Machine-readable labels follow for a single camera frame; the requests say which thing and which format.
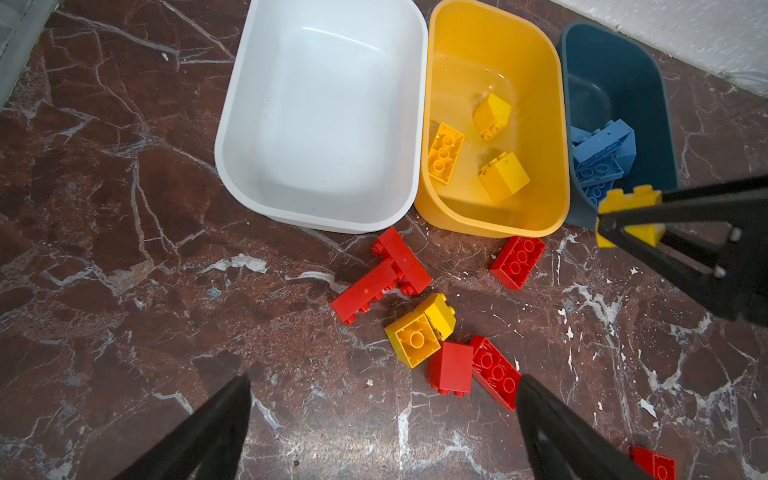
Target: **yellow plastic bin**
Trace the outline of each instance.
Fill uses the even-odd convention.
[[[472,113],[490,93],[512,106],[508,125],[490,141]],[[449,184],[431,180],[429,146],[441,122],[466,135]],[[514,152],[531,178],[495,204],[480,169]],[[481,237],[543,237],[570,206],[568,140],[560,59],[531,22],[474,0],[444,0],[432,11],[416,209],[436,227]]]

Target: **white wall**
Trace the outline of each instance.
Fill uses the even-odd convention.
[[[768,94],[768,0],[555,0],[607,27]]]

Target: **yellow lego brick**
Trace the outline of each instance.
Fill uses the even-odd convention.
[[[422,312],[407,313],[384,331],[397,358],[411,368],[440,350],[440,342]]]
[[[615,190],[609,190],[603,201],[600,202],[598,212],[601,214],[607,214],[609,212],[615,212],[619,210],[630,210],[632,208],[652,207],[661,203],[661,192],[654,190],[651,185],[640,185],[634,188],[632,194],[624,194],[624,191],[620,188]],[[598,220],[595,230],[598,229],[600,221]],[[627,227],[627,232],[635,235],[640,240],[643,240],[649,245],[654,247],[658,245],[661,237],[666,233],[666,227],[663,223],[653,223],[650,225],[635,225],[634,227]],[[602,235],[598,233],[598,247],[615,247],[612,242],[609,242]]]
[[[458,153],[464,144],[464,134],[446,124],[440,124],[437,135],[429,149],[427,166],[429,176],[443,185],[451,181]]]
[[[419,306],[413,309],[414,312],[421,312],[427,315],[427,320],[432,324],[432,328],[437,332],[440,340],[448,338],[453,329],[456,328],[456,310],[445,303],[446,297],[442,293],[433,293],[427,300],[421,302]]]
[[[490,94],[478,105],[472,120],[483,140],[491,140],[509,123],[512,106],[494,94]]]
[[[531,178],[513,153],[503,153],[480,170],[480,181],[496,204],[516,194]]]

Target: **lego brick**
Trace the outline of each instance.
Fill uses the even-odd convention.
[[[651,207],[660,203],[661,192],[659,190],[654,190],[651,185],[640,185],[639,187],[635,187],[634,192],[631,194],[625,194],[623,190],[617,188],[608,191],[603,201],[600,202],[598,213],[607,214],[619,210]],[[597,225],[595,225],[595,230],[597,230],[599,226],[600,220],[598,219]],[[661,237],[664,236],[666,231],[666,227],[663,223],[627,227],[628,233],[635,235],[640,240],[643,240],[645,243],[653,245],[654,247],[659,244],[659,240],[661,240]],[[615,245],[598,233],[598,247],[615,247]]]
[[[571,127],[571,143],[578,145],[592,136],[592,132]]]
[[[587,187],[583,190],[589,201],[597,207],[600,205],[600,201],[605,198],[608,191],[613,187],[614,182],[611,180],[610,182],[606,182],[604,184],[592,185],[591,187]]]
[[[489,94],[475,109],[472,120],[483,140],[491,140],[509,123],[512,106],[494,94]]]
[[[621,146],[621,141],[631,132],[632,128],[623,120],[609,121],[605,128],[574,147],[574,165],[577,168],[581,165],[587,166],[594,162],[596,156],[604,157],[616,151]]]
[[[634,132],[627,135],[624,141],[621,142],[621,146],[614,152],[616,157],[616,163],[619,164],[621,170],[624,171],[626,176],[629,170],[632,169],[634,164],[634,158],[637,156],[637,145],[634,141]]]
[[[512,237],[491,266],[491,273],[510,290],[520,290],[544,252],[538,238]]]
[[[384,331],[397,358],[411,368],[440,350],[440,342],[424,313],[407,313]]]
[[[395,227],[388,228],[374,242],[371,251],[383,259],[392,259],[392,266],[397,272],[400,291],[405,295],[418,295],[432,283],[424,267],[413,254]]]
[[[440,340],[447,339],[456,327],[456,310],[445,302],[446,296],[442,293],[433,293],[413,309],[414,312],[422,312],[427,315],[427,320],[437,332]]]
[[[501,204],[527,185],[531,178],[513,153],[503,153],[480,170],[480,181],[496,204]]]
[[[429,176],[441,184],[447,185],[451,181],[453,168],[463,144],[464,134],[462,132],[446,124],[440,124],[435,140],[432,142],[432,148],[429,149],[427,160]]]
[[[658,455],[651,450],[632,447],[632,460],[656,480],[675,480],[677,471],[672,458]]]
[[[472,389],[472,347],[444,342],[442,348],[429,357],[427,381],[440,395],[453,392],[464,396]]]
[[[381,262],[375,269],[368,272],[362,279],[344,290],[331,307],[342,322],[352,325],[357,318],[355,313],[367,312],[370,302],[378,302],[384,296],[383,291],[397,286],[397,272],[392,267],[392,261]]]
[[[505,408],[514,412],[520,385],[520,372],[484,336],[476,336],[472,346],[472,375]]]
[[[581,188],[619,180],[623,176],[624,171],[621,170],[619,164],[616,163],[613,154],[608,155],[588,167],[582,166],[576,169],[576,178],[578,179]]]

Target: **plastic bin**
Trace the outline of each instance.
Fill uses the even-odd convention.
[[[512,106],[508,125],[481,139],[472,113],[488,93]],[[440,122],[466,135],[448,185],[431,180],[429,146]],[[482,237],[543,237],[570,203],[568,146],[558,54],[535,25],[473,0],[444,0],[429,27],[422,169],[416,209],[436,227]],[[514,152],[531,178],[503,204],[478,175]]]
[[[243,205],[382,230],[416,195],[427,28],[412,0],[253,0],[216,138]]]
[[[656,190],[677,188],[677,162],[667,97],[656,62],[639,44],[590,22],[571,23],[558,44],[570,126],[586,131],[619,118],[634,129],[637,156],[629,175],[613,188],[631,192],[649,184]],[[572,149],[570,138],[569,149]],[[573,158],[571,210],[567,223],[595,228],[598,208],[579,187]]]

